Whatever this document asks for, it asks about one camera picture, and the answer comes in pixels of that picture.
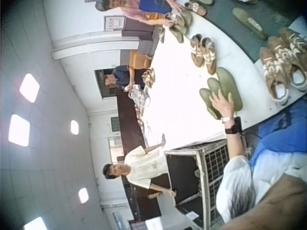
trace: hand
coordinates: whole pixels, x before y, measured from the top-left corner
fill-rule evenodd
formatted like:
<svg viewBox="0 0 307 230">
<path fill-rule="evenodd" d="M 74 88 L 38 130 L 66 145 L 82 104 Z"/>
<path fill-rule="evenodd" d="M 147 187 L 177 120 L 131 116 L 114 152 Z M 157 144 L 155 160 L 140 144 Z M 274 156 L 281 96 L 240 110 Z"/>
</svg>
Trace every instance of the hand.
<svg viewBox="0 0 307 230">
<path fill-rule="evenodd" d="M 161 145 L 162 147 L 164 147 L 164 145 L 166 144 L 166 139 L 165 139 L 165 135 L 162 134 L 162 141 L 161 141 Z"/>
<path fill-rule="evenodd" d="M 228 100 L 225 99 L 220 89 L 217 93 L 218 95 L 212 93 L 212 97 L 209 97 L 213 107 L 220 112 L 222 117 L 233 117 L 235 114 L 235 109 L 231 93 L 228 94 Z"/>
<path fill-rule="evenodd" d="M 160 19 L 160 24 L 161 25 L 165 25 L 167 27 L 172 27 L 174 25 L 174 21 L 173 20 L 169 20 L 169 19 L 165 19 L 165 18 L 162 18 Z"/>
<path fill-rule="evenodd" d="M 175 0 L 166 0 L 169 4 L 169 6 L 178 12 L 182 12 L 184 10 L 184 7 L 181 6 L 179 3 L 175 2 Z"/>
<path fill-rule="evenodd" d="M 172 189 L 169 189 L 167 192 L 170 194 L 171 197 L 177 196 L 177 192 L 173 191 Z"/>
</svg>

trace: white cloth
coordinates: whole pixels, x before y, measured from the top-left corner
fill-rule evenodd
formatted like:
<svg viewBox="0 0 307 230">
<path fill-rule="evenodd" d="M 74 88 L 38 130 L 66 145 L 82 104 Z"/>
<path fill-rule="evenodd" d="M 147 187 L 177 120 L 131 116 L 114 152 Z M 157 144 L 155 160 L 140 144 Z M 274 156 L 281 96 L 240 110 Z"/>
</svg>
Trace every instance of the white cloth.
<svg viewBox="0 0 307 230">
<path fill-rule="evenodd" d="M 151 178 L 168 173 L 166 157 L 159 149 L 146 154 L 139 146 L 126 155 L 124 162 L 131 167 L 128 181 L 143 188 L 149 189 Z"/>
<path fill-rule="evenodd" d="M 254 186 L 255 205 L 283 174 L 298 177 L 307 182 L 307 154 L 277 153 L 265 150 L 252 170 L 244 156 L 232 158 L 224 168 L 224 176 L 216 195 L 216 208 L 224 222 L 230 220 L 230 200 L 234 192 Z"/>
</svg>

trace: table surface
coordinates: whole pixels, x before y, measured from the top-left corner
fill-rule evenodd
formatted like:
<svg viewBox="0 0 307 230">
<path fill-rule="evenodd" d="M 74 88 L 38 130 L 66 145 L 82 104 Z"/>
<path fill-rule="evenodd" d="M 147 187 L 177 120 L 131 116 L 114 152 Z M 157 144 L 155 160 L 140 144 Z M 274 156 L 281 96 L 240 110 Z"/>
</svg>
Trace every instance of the table surface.
<svg viewBox="0 0 307 230">
<path fill-rule="evenodd" d="M 289 28 L 307 33 L 303 18 L 297 18 Z M 165 29 L 165 42 L 159 42 L 154 54 L 152 67 L 156 82 L 151 89 L 146 89 L 151 99 L 143 115 L 144 135 L 149 146 L 159 142 L 162 133 L 166 136 L 166 149 L 225 138 L 221 121 L 211 117 L 199 96 L 199 89 L 208 87 L 207 79 L 211 75 L 205 67 L 197 68 L 191 60 L 188 38 L 197 33 L 213 39 L 217 66 L 226 68 L 235 78 L 243 101 L 243 109 L 236 115 L 241 117 L 243 129 L 277 114 L 303 95 L 290 88 L 288 104 L 276 104 L 268 93 L 261 61 L 254 64 L 229 36 L 193 14 L 184 43 L 179 44 Z"/>
</svg>

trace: label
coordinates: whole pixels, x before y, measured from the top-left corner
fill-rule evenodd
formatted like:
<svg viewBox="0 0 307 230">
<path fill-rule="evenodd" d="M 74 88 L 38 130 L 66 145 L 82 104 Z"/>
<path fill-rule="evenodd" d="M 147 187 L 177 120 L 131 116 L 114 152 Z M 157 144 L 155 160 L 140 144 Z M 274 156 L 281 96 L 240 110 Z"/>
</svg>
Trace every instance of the label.
<svg viewBox="0 0 307 230">
<path fill-rule="evenodd" d="M 186 217 L 193 221 L 200 216 L 197 213 L 191 211 L 191 212 L 186 214 Z"/>
</svg>

